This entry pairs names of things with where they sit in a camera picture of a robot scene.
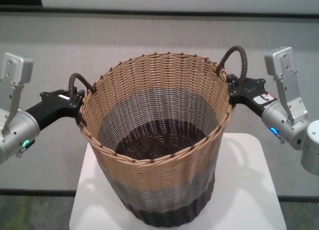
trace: gray wicker band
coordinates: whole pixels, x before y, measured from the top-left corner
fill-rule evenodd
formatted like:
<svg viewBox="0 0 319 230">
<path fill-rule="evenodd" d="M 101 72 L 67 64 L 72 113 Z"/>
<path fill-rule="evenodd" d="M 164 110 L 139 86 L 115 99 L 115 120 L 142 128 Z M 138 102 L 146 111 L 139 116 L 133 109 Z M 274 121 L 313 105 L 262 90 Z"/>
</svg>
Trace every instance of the gray wicker band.
<svg viewBox="0 0 319 230">
<path fill-rule="evenodd" d="M 219 125 L 215 111 L 201 96 L 180 88 L 157 88 L 136 93 L 117 104 L 104 117 L 98 141 L 107 148 L 116 149 L 132 129 L 157 119 L 187 121 L 205 135 Z"/>
<path fill-rule="evenodd" d="M 145 212 L 165 213 L 188 206 L 197 199 L 213 178 L 218 154 L 208 163 L 203 172 L 193 176 L 187 182 L 176 188 L 160 189 L 152 191 L 139 191 L 129 186 L 124 186 L 110 178 L 102 164 L 99 164 L 106 178 L 118 197 L 136 210 Z"/>
</svg>

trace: white label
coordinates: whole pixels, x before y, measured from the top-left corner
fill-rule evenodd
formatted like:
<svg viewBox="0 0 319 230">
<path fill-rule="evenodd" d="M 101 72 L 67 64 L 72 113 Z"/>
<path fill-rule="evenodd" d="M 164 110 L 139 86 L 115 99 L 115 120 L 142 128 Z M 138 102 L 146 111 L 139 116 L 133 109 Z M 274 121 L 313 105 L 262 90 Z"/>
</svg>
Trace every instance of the white label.
<svg viewBox="0 0 319 230">
<path fill-rule="evenodd" d="M 274 97 L 270 94 L 261 94 L 260 96 L 256 96 L 254 98 L 254 101 L 257 104 L 264 104 L 264 103 L 267 103 L 269 101 L 272 101 L 273 99 L 274 99 Z"/>
<path fill-rule="evenodd" d="M 66 99 L 66 100 L 69 100 L 70 98 L 69 97 L 66 97 L 64 95 L 59 95 L 59 97 L 62 97 L 63 99 Z"/>
</svg>

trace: green indicator light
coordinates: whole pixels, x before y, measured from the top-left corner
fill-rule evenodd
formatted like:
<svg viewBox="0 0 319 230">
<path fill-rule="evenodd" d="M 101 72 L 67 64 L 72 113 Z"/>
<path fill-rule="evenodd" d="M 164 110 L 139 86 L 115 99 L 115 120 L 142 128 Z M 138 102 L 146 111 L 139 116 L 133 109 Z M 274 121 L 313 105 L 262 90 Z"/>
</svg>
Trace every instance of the green indicator light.
<svg viewBox="0 0 319 230">
<path fill-rule="evenodd" d="M 23 142 L 22 146 L 23 147 L 26 147 L 28 144 L 30 143 L 30 141 L 27 139 Z"/>
</svg>

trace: metal bracket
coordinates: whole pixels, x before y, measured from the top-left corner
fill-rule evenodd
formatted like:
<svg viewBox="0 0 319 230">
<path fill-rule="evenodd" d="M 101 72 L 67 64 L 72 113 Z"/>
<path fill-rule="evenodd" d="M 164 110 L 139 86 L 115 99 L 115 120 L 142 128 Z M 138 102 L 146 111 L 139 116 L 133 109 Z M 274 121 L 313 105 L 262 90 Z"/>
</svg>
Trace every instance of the metal bracket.
<svg viewBox="0 0 319 230">
<path fill-rule="evenodd" d="M 288 113 L 288 122 L 293 125 L 307 118 L 308 112 L 298 88 L 293 49 L 277 48 L 265 55 L 265 63 L 268 74 L 276 81 L 280 103 Z"/>
<path fill-rule="evenodd" d="M 31 80 L 33 60 L 5 53 L 0 76 L 0 129 L 6 138 L 10 135 L 8 125 L 15 117 L 24 83 Z"/>
<path fill-rule="evenodd" d="M 265 90 L 265 79 L 245 78 L 244 82 L 239 84 L 237 77 L 231 74 L 226 81 L 230 104 L 244 104 L 260 117 L 265 106 L 276 100 Z"/>
</svg>

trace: white wall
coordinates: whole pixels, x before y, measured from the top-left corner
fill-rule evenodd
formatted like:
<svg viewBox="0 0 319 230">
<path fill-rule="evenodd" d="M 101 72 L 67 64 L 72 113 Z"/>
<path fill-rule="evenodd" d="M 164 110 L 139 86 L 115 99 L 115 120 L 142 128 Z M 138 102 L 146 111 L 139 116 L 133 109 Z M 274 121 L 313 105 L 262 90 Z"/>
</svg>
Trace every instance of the white wall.
<svg viewBox="0 0 319 230">
<path fill-rule="evenodd" d="M 266 88 L 275 95 L 276 85 L 267 76 L 264 54 L 275 47 L 292 46 L 301 95 L 310 119 L 319 118 L 319 21 L 315 19 L 0 16 L 0 55 L 7 51 L 34 59 L 32 81 L 22 94 L 23 109 L 40 101 L 42 91 L 67 88 L 73 72 L 82 73 L 92 83 L 119 61 L 167 51 L 196 53 L 219 62 L 233 45 L 242 45 L 247 51 L 248 76 L 265 78 Z M 226 68 L 239 74 L 239 55 L 232 56 Z M 319 177 L 302 168 L 300 152 L 279 144 L 246 107 L 237 106 L 227 132 L 246 132 L 260 140 L 279 195 L 319 194 Z M 22 159 L 11 158 L 0 165 L 0 188 L 76 189 L 85 146 L 74 121 L 60 119 L 41 132 Z"/>
<path fill-rule="evenodd" d="M 44 7 L 134 11 L 318 14 L 319 0 L 42 0 Z"/>
</svg>

